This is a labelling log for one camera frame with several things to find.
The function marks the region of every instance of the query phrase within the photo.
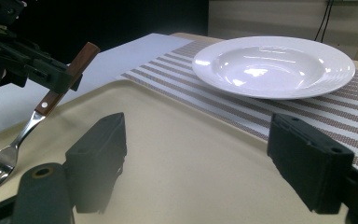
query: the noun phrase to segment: fork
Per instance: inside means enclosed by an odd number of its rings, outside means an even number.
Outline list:
[[[72,76],[70,86],[78,80],[83,71],[99,52],[100,50],[98,47],[91,43],[87,43],[84,48],[79,51],[77,56],[65,71],[67,74]],[[66,92],[56,93],[54,91],[49,91],[42,101],[36,106],[33,115],[16,139],[14,139],[10,145],[0,150],[0,186],[12,173],[17,164],[19,149],[22,141],[43,119],[49,115],[65,94]]]

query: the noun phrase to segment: wooden handle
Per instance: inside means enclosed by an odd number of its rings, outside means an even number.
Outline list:
[[[99,52],[100,49],[91,43],[87,43],[83,49],[78,52],[76,57],[72,60],[71,64],[66,68],[65,71],[72,76],[70,87],[74,85],[77,79],[81,76],[84,70],[86,70],[87,66],[89,66],[91,61],[95,58],[95,56],[97,56]],[[47,116],[65,94],[66,92],[57,93],[54,91],[49,91],[34,110],[43,116]]]

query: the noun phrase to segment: striped placemat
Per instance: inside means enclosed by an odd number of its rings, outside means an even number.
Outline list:
[[[216,90],[194,74],[192,60],[208,45],[192,42],[122,76],[265,140],[273,112],[296,116],[353,150],[358,169],[358,71],[344,88],[319,97],[290,101],[241,97]]]

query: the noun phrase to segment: white wall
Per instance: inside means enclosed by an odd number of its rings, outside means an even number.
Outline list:
[[[281,35],[314,39],[326,0],[210,1],[209,36]],[[334,4],[324,43],[354,58],[358,51],[358,3]]]

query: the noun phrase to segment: white plate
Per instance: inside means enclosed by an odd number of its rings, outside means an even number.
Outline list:
[[[231,39],[200,51],[193,70],[222,90],[262,99],[299,99],[336,91],[353,78],[353,61],[315,41],[255,36]]]

